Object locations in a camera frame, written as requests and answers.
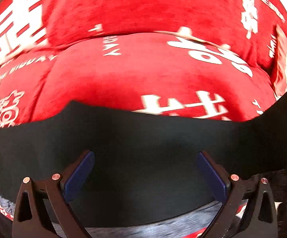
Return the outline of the red embroidered cushion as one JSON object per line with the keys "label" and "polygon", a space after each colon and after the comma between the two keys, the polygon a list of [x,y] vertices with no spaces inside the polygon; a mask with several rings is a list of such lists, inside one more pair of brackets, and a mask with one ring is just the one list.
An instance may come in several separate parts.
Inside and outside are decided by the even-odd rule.
{"label": "red embroidered cushion", "polygon": [[277,43],[275,66],[271,73],[271,84],[277,98],[287,92],[287,37],[279,25],[276,25]]}

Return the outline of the red printed sofa cover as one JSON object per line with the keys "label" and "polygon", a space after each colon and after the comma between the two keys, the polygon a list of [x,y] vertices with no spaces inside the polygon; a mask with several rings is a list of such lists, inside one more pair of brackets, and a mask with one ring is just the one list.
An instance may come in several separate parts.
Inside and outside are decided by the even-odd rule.
{"label": "red printed sofa cover", "polygon": [[69,103],[243,123],[277,98],[287,0],[0,0],[0,129]]}

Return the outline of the black grey patterned pants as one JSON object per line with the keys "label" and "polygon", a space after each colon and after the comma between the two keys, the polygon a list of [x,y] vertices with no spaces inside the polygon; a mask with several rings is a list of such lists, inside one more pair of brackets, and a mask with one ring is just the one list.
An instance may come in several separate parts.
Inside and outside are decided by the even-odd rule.
{"label": "black grey patterned pants", "polygon": [[91,237],[184,237],[219,212],[199,152],[242,180],[268,180],[278,237],[287,237],[287,93],[243,123],[131,113],[69,103],[59,114],[0,129],[0,237],[25,177],[46,180],[84,151],[95,164],[69,202]]}

